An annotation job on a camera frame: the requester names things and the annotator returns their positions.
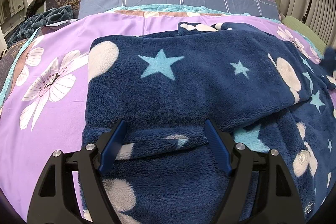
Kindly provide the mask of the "teal fleece blanket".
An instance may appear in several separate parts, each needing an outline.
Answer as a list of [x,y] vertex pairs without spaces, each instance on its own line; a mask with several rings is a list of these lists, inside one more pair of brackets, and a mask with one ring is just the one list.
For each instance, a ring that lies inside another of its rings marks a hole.
[[16,42],[29,38],[35,30],[43,26],[70,20],[75,18],[75,12],[71,5],[53,8],[41,14],[35,14],[26,19],[10,36],[7,47],[11,47]]

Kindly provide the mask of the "purple floral bedsheet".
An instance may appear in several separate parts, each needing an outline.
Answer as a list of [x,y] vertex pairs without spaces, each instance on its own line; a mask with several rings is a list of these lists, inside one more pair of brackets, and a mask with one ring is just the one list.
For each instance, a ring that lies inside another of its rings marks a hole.
[[[34,36],[27,67],[1,110],[1,191],[27,222],[39,177],[52,153],[76,152],[83,144],[88,96],[89,51],[94,40],[111,35],[145,36],[175,31],[182,22],[213,26],[249,24],[278,39],[297,43],[311,61],[319,57],[298,34],[264,18],[224,16],[130,16],[105,12],[87,16],[42,36]],[[249,218],[258,173],[253,172],[240,219]],[[80,177],[73,182],[81,216],[92,223]],[[335,223],[335,184],[318,211],[305,223]]]

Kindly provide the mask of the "green cushion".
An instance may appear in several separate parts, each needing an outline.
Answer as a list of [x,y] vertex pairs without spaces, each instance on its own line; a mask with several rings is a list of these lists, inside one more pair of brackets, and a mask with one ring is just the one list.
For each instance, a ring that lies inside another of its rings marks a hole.
[[307,25],[303,24],[301,21],[292,16],[286,16],[282,20],[282,23],[307,38],[311,44],[311,47],[317,52],[317,55],[319,55],[319,57],[323,57],[327,46],[325,42],[320,39],[319,36]]

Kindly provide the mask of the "navy star fleece pajama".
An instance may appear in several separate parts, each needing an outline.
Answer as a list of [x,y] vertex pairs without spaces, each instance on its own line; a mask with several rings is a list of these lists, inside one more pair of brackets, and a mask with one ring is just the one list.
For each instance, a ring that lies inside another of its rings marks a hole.
[[122,223],[210,223],[230,179],[211,119],[253,151],[279,151],[310,219],[335,184],[334,94],[334,49],[314,62],[249,24],[111,35],[89,51],[83,144],[127,122],[102,177]]

